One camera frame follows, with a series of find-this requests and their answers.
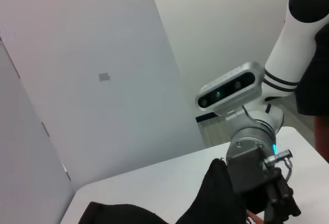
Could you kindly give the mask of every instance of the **white wall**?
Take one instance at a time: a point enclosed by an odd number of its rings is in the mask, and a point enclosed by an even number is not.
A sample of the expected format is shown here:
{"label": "white wall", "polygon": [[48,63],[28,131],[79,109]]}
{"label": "white wall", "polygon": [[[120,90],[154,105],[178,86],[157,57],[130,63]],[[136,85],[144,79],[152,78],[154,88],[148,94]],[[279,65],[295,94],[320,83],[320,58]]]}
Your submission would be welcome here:
{"label": "white wall", "polygon": [[75,189],[204,148],[154,0],[0,0],[0,11]]}
{"label": "white wall", "polygon": [[265,64],[288,0],[155,0],[190,104],[199,89],[247,61]]}
{"label": "white wall", "polygon": [[73,187],[0,44],[0,223],[57,224]]}

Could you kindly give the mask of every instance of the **camera lens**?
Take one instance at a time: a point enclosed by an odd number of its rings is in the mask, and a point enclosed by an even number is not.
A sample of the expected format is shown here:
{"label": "camera lens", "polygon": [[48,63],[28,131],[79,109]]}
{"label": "camera lens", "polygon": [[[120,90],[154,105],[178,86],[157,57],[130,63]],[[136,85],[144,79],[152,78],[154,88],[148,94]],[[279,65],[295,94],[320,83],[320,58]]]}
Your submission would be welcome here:
{"label": "camera lens", "polygon": [[238,76],[234,80],[222,85],[221,87],[209,92],[198,100],[198,105],[202,108],[209,107],[216,102],[240,91],[241,89],[255,82],[255,76],[251,72],[247,72]]}
{"label": "camera lens", "polygon": [[238,89],[241,89],[241,82],[240,81],[236,81],[235,83],[234,83],[234,88],[236,89],[236,90],[238,90]]}
{"label": "camera lens", "polygon": [[205,107],[208,106],[207,105],[208,104],[208,101],[206,99],[199,99],[198,104],[199,104],[200,107],[205,108]]}

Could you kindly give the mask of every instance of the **person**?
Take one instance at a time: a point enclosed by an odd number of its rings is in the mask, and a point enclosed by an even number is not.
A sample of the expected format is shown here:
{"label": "person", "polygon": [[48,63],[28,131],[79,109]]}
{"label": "person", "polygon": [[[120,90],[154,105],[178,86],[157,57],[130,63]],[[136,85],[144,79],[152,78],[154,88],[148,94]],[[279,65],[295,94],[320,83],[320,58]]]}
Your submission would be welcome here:
{"label": "person", "polygon": [[256,216],[254,213],[251,213],[249,210],[247,210],[247,216],[253,220],[256,224],[264,224],[263,220]]}
{"label": "person", "polygon": [[315,148],[329,163],[329,24],[315,36],[316,52],[296,89],[297,111],[314,116]]}

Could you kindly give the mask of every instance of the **cable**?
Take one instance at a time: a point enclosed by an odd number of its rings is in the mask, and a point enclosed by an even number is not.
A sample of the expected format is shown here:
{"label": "cable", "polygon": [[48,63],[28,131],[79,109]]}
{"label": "cable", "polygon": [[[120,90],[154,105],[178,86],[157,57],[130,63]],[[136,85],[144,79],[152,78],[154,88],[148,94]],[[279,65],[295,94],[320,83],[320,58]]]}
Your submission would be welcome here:
{"label": "cable", "polygon": [[291,177],[291,173],[293,172],[293,169],[289,169],[287,177],[286,177],[286,182],[288,183],[290,177]]}
{"label": "cable", "polygon": [[245,111],[245,114],[249,118],[249,120],[251,120],[252,122],[256,122],[256,120],[252,116],[249,115],[247,109],[245,108],[245,105],[242,105],[242,108]]}
{"label": "cable", "polygon": [[284,158],[284,164],[286,165],[286,167],[289,169],[287,177],[286,177],[286,182],[288,183],[291,174],[293,172],[293,163],[290,161],[289,158]]}

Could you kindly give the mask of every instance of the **white table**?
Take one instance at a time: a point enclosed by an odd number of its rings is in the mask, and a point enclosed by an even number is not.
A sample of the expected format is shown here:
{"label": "white table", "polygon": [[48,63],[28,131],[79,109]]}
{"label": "white table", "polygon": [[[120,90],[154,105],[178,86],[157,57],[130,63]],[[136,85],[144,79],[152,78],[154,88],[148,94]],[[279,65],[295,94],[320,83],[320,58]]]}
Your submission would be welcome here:
{"label": "white table", "polygon": [[[286,223],[329,223],[329,164],[294,128],[283,127],[277,143],[278,151],[290,149],[294,156],[289,185],[302,211]],[[75,194],[61,224],[77,224],[91,201],[134,204],[175,223],[193,202],[211,161],[225,157],[228,146],[225,143],[86,185]],[[285,175],[285,166],[281,168]]]}

